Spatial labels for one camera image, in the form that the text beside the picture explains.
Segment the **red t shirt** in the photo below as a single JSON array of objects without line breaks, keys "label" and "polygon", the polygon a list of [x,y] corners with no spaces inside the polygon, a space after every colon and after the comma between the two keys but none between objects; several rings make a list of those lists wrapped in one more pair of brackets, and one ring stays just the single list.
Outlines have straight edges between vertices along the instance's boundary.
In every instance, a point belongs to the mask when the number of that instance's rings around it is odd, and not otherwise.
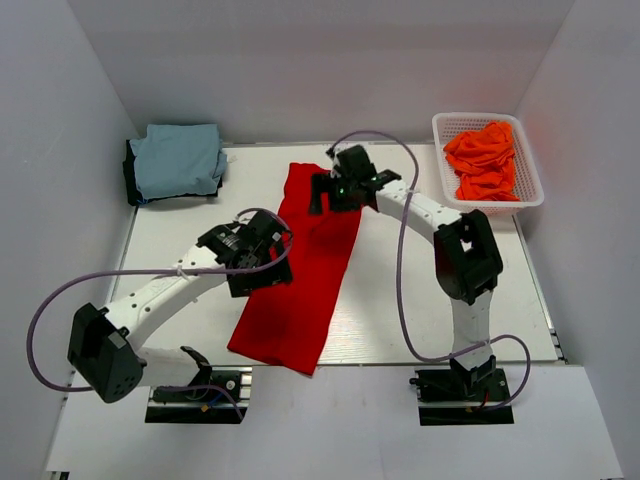
[{"label": "red t shirt", "polygon": [[292,163],[278,214],[293,231],[293,281],[254,291],[227,344],[233,353],[311,376],[327,340],[361,212],[308,213],[311,176],[323,170]]}]

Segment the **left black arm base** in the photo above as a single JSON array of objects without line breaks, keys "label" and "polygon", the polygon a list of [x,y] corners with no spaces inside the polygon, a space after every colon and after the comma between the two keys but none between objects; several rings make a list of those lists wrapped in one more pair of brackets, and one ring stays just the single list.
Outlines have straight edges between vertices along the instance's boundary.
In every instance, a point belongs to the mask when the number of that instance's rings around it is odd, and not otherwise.
[{"label": "left black arm base", "polygon": [[152,389],[145,422],[166,425],[239,425],[247,413],[251,367],[212,370],[205,388],[188,391]]}]

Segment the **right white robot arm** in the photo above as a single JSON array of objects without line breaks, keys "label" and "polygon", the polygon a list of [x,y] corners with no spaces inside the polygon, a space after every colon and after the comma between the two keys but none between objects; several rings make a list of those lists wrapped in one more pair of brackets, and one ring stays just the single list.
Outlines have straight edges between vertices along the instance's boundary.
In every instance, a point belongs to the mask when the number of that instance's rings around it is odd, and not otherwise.
[{"label": "right white robot arm", "polygon": [[466,399],[477,397],[496,369],[489,310],[503,271],[488,217],[441,205],[398,173],[377,170],[361,145],[330,147],[326,154],[332,167],[311,178],[310,214],[369,207],[398,220],[401,234],[413,230],[433,246],[436,280],[450,299],[453,320],[452,351],[441,359],[453,372],[453,390]]}]

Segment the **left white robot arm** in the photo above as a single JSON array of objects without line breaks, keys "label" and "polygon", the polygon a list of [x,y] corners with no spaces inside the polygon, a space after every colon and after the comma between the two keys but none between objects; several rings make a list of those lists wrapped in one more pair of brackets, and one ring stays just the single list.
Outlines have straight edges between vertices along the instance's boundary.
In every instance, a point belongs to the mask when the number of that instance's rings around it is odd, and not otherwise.
[{"label": "left white robot arm", "polygon": [[211,387],[212,366],[192,347],[147,346],[151,335],[206,292],[226,285],[234,298],[292,279],[289,232],[264,236],[222,230],[202,236],[177,264],[141,288],[101,308],[74,315],[68,359],[107,404],[138,387],[199,399]]}]

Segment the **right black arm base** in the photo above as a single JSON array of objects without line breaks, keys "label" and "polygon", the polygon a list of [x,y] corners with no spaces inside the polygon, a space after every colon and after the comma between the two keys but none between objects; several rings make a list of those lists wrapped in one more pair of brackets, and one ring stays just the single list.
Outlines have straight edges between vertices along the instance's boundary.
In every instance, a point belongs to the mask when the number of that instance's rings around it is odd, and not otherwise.
[{"label": "right black arm base", "polygon": [[511,406],[493,410],[510,397],[503,369],[468,393],[448,369],[416,370],[409,385],[417,395],[421,426],[489,426],[514,423]]}]

